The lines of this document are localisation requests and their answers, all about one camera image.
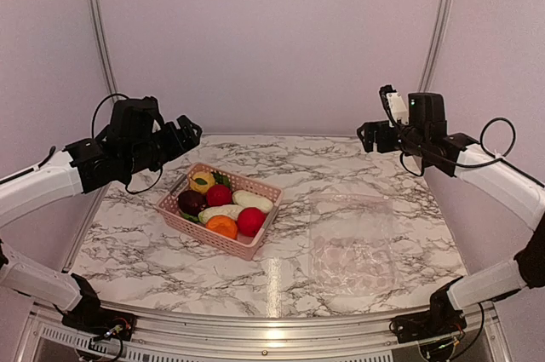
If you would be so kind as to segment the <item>red toy apple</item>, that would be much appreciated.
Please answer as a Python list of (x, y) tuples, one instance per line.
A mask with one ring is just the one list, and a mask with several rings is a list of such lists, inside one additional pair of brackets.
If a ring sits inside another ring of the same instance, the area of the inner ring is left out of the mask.
[(207, 204), (210, 207), (222, 206), (232, 203), (232, 191), (229, 187), (216, 184), (206, 193)]
[(253, 238), (261, 230), (266, 218), (266, 214), (256, 207), (245, 208), (238, 215), (238, 231)]

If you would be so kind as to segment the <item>orange toy orange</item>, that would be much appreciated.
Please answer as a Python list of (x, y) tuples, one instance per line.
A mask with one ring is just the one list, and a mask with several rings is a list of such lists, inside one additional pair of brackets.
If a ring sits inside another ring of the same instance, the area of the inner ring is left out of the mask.
[(215, 215), (211, 217), (205, 227), (211, 232), (218, 233), (226, 238), (236, 239), (238, 236), (238, 225), (232, 218), (226, 215)]

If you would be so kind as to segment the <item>clear pink zip top bag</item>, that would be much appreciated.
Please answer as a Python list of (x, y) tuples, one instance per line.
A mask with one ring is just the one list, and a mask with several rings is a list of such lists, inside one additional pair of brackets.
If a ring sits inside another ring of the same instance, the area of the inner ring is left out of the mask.
[(325, 295), (374, 296), (397, 284), (393, 207), (364, 194), (320, 193), (309, 199), (308, 274)]

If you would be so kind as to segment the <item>pink perforated plastic basket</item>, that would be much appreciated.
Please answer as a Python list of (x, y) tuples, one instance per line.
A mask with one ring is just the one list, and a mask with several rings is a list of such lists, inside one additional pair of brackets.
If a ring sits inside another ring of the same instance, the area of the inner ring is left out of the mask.
[(167, 225), (246, 261), (278, 213), (281, 189), (197, 163), (158, 201)]

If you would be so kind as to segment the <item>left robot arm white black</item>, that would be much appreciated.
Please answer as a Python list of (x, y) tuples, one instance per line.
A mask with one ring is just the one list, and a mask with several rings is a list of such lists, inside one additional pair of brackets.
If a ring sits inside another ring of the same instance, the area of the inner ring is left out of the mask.
[[(201, 127), (185, 115), (165, 121), (156, 98), (123, 95), (100, 132), (60, 151), (52, 149), (41, 163), (1, 180), (1, 224), (114, 181), (128, 186), (142, 170), (160, 172), (197, 147), (201, 136)], [(50, 302), (64, 314), (73, 313), (90, 332), (107, 325), (107, 313), (85, 279), (56, 272), (8, 244), (1, 245), (1, 285)]]

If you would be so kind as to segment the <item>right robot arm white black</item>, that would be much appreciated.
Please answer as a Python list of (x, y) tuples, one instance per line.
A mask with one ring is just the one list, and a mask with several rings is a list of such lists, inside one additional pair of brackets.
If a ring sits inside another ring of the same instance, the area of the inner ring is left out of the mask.
[(483, 139), (447, 132), (442, 95), (411, 93), (408, 99), (390, 85), (380, 88), (384, 121), (357, 130), (366, 152), (397, 151), (401, 158), (419, 158), (423, 170), (434, 167), (478, 188), (514, 213), (531, 231), (527, 245), (511, 260), (502, 261), (447, 284), (430, 297), (422, 328), (438, 335), (466, 307), (524, 288), (544, 286), (544, 185), (485, 148)]

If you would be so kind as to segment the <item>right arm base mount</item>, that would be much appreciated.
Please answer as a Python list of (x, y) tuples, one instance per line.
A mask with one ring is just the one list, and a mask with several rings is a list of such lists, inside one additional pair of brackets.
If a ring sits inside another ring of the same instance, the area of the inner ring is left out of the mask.
[(437, 289), (430, 296), (428, 310), (398, 315), (390, 320), (389, 330), (399, 343), (427, 340), (467, 328), (463, 311), (455, 310), (447, 295), (448, 289), (460, 279)]

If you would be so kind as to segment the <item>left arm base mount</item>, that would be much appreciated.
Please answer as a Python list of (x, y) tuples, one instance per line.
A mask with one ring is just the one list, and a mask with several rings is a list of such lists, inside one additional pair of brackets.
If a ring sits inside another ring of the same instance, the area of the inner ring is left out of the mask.
[(99, 340), (116, 336), (122, 341), (129, 341), (135, 327), (135, 315), (102, 307), (87, 279), (75, 273), (71, 277), (76, 281), (82, 298), (72, 310), (62, 311), (62, 324), (94, 334)]

